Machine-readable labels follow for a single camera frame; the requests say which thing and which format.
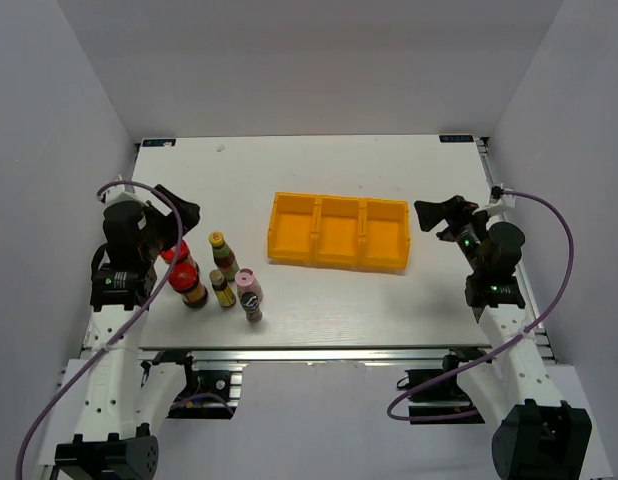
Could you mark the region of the red-lid jar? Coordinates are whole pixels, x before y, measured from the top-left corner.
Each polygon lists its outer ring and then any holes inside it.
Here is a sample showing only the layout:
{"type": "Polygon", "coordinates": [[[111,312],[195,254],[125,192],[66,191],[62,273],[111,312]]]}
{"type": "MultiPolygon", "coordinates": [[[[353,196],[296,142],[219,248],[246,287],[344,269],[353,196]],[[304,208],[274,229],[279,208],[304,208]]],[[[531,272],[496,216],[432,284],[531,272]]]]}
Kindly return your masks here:
{"type": "Polygon", "coordinates": [[[177,264],[171,271],[169,284],[181,295],[183,303],[192,309],[203,308],[208,301],[208,291],[201,283],[197,269],[189,264],[177,264]]]}
{"type": "Polygon", "coordinates": [[[171,249],[164,250],[160,253],[161,258],[166,264],[171,265],[173,263],[186,263],[192,265],[196,270],[199,270],[198,263],[192,257],[191,251],[185,240],[182,240],[180,243],[179,254],[176,254],[176,250],[176,247],[172,247],[171,249]]]}

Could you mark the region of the tall yellow-cap sauce bottle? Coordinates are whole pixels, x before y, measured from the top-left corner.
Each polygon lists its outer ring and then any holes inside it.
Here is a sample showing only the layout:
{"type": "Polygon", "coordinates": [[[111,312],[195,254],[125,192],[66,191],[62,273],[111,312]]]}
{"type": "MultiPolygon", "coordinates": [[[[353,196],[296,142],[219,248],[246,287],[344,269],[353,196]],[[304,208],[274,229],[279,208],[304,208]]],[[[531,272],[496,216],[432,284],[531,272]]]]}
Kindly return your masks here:
{"type": "Polygon", "coordinates": [[[220,231],[214,231],[209,235],[208,239],[217,269],[228,282],[234,282],[240,267],[224,235],[220,231]]]}

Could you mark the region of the red-lid jar front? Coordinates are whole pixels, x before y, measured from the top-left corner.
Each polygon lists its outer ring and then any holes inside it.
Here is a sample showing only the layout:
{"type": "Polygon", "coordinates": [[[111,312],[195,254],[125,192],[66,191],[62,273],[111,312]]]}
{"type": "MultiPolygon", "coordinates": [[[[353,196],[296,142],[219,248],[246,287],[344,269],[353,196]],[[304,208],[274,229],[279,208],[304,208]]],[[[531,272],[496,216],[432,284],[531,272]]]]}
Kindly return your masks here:
{"type": "Polygon", "coordinates": [[[203,308],[208,301],[208,291],[201,283],[197,269],[189,264],[177,264],[171,271],[169,284],[181,295],[183,303],[192,309],[203,308]]]}

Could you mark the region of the pink-cap spice bottle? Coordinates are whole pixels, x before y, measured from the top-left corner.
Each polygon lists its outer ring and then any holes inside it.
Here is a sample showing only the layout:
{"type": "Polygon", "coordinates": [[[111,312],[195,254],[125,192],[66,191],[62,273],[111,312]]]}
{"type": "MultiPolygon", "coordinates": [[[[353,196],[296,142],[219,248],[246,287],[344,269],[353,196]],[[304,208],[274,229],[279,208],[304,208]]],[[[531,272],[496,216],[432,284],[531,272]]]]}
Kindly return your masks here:
{"type": "Polygon", "coordinates": [[[239,298],[251,292],[258,297],[259,301],[263,300],[262,287],[251,269],[241,268],[235,275],[235,284],[239,298]]]}

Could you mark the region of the small beige-cap sauce bottle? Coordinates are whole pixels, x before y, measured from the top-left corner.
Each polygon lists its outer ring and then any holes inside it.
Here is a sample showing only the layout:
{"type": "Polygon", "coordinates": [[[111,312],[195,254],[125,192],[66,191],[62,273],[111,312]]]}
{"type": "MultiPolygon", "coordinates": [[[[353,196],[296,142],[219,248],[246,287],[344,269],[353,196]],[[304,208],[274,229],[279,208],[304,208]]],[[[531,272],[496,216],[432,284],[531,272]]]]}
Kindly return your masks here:
{"type": "Polygon", "coordinates": [[[211,286],[222,308],[231,308],[236,305],[236,296],[220,270],[209,272],[211,286]]]}

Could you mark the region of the black-cap spice bottle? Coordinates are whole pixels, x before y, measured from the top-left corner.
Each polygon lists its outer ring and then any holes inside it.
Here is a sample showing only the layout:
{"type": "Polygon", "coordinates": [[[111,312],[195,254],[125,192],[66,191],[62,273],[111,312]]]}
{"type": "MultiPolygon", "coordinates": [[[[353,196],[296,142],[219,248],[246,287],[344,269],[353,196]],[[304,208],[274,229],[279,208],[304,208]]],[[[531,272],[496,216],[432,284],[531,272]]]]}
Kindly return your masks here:
{"type": "Polygon", "coordinates": [[[240,304],[245,312],[248,322],[260,322],[263,314],[260,307],[260,299],[254,292],[244,292],[240,297],[240,304]]]}

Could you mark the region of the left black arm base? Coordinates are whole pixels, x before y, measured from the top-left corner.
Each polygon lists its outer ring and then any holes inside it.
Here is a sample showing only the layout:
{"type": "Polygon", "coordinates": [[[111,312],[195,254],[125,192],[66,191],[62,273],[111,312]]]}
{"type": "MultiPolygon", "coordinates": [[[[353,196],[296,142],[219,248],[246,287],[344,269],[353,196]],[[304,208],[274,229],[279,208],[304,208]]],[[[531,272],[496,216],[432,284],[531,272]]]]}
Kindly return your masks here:
{"type": "Polygon", "coordinates": [[[140,361],[141,384],[144,385],[163,363],[175,363],[185,375],[185,386],[174,399],[180,406],[170,409],[169,419],[230,420],[233,417],[239,399],[239,395],[232,392],[238,387],[237,371],[199,366],[190,351],[162,350],[140,361]]]}

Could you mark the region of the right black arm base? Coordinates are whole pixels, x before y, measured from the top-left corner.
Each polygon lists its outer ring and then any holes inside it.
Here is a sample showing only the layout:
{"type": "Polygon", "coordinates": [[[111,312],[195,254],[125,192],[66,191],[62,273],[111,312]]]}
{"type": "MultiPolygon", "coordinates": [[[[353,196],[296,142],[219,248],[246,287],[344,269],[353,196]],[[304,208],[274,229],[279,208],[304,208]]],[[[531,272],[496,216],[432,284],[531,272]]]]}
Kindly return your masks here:
{"type": "MultiPolygon", "coordinates": [[[[485,354],[484,350],[476,347],[450,349],[443,357],[440,367],[419,367],[406,370],[405,375],[396,383],[397,390],[410,390],[418,384],[476,360],[485,354]]],[[[448,416],[475,409],[469,396],[458,386],[456,377],[446,379],[424,391],[412,394],[408,401],[409,415],[426,416],[425,424],[429,425],[442,423],[442,420],[432,420],[432,416],[448,416]]]]}

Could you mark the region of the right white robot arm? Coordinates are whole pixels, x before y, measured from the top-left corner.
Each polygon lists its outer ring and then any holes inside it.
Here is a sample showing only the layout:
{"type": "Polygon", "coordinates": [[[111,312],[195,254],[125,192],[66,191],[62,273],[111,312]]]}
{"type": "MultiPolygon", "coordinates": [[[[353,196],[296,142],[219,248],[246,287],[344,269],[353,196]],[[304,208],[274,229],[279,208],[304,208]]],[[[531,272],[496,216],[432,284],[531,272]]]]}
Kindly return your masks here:
{"type": "Polygon", "coordinates": [[[440,384],[452,398],[468,396],[490,427],[499,478],[577,479],[592,422],[584,409],[568,403],[538,352],[537,324],[515,276],[525,235],[512,223],[491,220],[510,204],[498,193],[484,207],[462,196],[414,204],[421,230],[445,222],[438,239],[457,244],[469,263],[466,303],[491,346],[481,358],[460,356],[442,371],[440,384]]]}

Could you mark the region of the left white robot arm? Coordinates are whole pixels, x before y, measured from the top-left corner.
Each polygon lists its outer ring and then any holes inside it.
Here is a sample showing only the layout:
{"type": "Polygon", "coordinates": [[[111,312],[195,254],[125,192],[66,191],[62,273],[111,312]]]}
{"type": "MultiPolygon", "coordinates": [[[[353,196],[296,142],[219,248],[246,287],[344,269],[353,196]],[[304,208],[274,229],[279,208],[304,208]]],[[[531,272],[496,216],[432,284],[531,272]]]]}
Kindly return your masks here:
{"type": "Polygon", "coordinates": [[[197,204],[162,185],[149,188],[164,214],[135,195],[135,181],[117,180],[98,196],[104,244],[91,265],[92,353],[54,396],[59,401],[80,378],[87,381],[71,440],[55,448],[54,462],[71,479],[151,479],[159,459],[158,432],[175,398],[188,399],[200,374],[175,361],[140,375],[140,340],[149,307],[167,277],[156,274],[161,253],[179,249],[200,220],[197,204]]]}

